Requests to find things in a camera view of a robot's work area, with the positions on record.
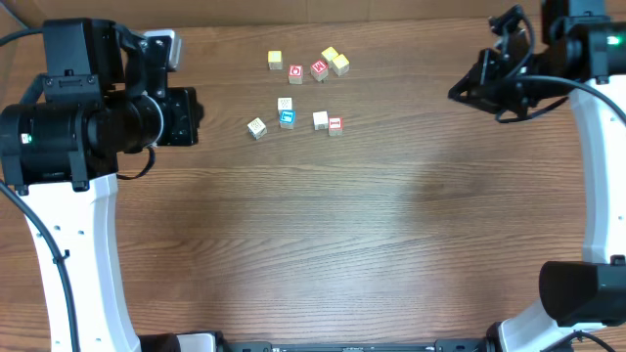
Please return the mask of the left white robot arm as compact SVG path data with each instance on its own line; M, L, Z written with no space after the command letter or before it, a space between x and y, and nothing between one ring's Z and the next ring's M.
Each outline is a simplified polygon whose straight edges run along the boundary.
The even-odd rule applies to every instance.
M215 350L211 332L137 334L117 252L118 156L198 140L196 91L167 84L180 37L95 19L50 20L39 34L47 68L1 114L1 190L31 231L52 349Z

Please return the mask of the blue letter block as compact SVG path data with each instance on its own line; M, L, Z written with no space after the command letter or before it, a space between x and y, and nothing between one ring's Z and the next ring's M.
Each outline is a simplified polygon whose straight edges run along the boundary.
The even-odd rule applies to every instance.
M282 110L279 116L279 124L281 128L293 129L296 122L296 114L293 110Z

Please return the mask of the yellow block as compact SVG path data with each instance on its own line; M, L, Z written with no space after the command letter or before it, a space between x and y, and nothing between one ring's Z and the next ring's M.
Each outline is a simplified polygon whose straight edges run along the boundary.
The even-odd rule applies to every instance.
M326 48L322 53L321 53L321 57L322 60L327 64L330 65L333 60L338 56L338 52L337 50L330 46L328 48Z
M337 76L343 76L349 71L350 62L343 54L334 57L332 64L333 70Z
M281 51L269 51L267 54L268 67L270 70L283 68L283 55Z

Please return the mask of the yellow block upper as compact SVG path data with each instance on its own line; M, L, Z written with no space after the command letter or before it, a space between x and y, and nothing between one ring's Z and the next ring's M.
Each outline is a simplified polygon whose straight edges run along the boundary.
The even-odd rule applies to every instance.
M338 56L338 52L337 50L330 46L328 48L326 48L322 53L321 53L321 57L322 60L327 64L330 65L333 60Z

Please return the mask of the red framed block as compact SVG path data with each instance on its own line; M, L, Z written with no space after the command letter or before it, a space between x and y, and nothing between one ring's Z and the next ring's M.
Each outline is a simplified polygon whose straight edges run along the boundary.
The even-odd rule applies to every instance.
M343 119L341 117L330 117L328 131L330 136L341 136L343 134Z

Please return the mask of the red block letter E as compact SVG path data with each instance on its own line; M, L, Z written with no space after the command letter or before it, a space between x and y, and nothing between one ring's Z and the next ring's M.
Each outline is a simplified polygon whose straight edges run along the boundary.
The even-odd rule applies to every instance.
M324 81L329 75L329 67L323 60L318 60L310 66L312 77L318 81Z

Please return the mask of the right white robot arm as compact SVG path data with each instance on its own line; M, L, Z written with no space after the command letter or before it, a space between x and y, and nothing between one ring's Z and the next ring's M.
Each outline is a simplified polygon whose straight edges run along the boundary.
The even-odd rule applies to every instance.
M520 6L489 21L497 40L448 93L502 124L563 104L584 166L586 231L578 261L549 261L538 299L493 324L478 351L569 351L625 322L625 25L601 1L546 1L540 31Z

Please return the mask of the yellow block right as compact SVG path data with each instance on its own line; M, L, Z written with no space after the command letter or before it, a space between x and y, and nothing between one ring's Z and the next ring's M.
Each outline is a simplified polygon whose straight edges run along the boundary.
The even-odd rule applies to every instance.
M343 54L334 57L332 64L333 70L337 76L343 76L349 71L350 62Z

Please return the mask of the white patterned block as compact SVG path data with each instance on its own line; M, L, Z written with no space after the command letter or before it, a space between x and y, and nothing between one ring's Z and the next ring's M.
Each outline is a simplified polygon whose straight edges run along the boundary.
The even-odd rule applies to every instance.
M267 133L267 126L265 123L259 118L255 118L247 125L248 132L255 139L263 137Z
M280 97L277 99L277 110L282 112L284 110L292 110L293 101L291 97Z

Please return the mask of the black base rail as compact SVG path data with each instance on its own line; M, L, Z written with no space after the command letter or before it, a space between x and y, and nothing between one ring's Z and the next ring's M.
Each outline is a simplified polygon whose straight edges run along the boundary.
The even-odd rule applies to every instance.
M417 344L273 344L268 341L228 342L220 331L140 335L141 351L207 352L493 352L484 338L438 339Z

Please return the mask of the yellow block far left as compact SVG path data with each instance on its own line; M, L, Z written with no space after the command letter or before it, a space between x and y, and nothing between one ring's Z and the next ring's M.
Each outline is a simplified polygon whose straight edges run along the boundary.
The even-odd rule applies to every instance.
M269 51L267 54L268 67L270 70L283 68L283 55L281 51Z

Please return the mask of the red block letter left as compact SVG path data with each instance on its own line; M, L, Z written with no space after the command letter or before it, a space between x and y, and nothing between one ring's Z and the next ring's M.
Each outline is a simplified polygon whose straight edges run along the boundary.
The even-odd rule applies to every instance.
M289 84L300 85L303 82L303 66L290 65L288 80Z

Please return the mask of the plain white block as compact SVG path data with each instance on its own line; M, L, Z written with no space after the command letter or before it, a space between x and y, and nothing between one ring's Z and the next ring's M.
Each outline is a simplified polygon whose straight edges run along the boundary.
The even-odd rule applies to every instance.
M325 110L313 112L312 117L315 130L323 130L329 128L329 116Z

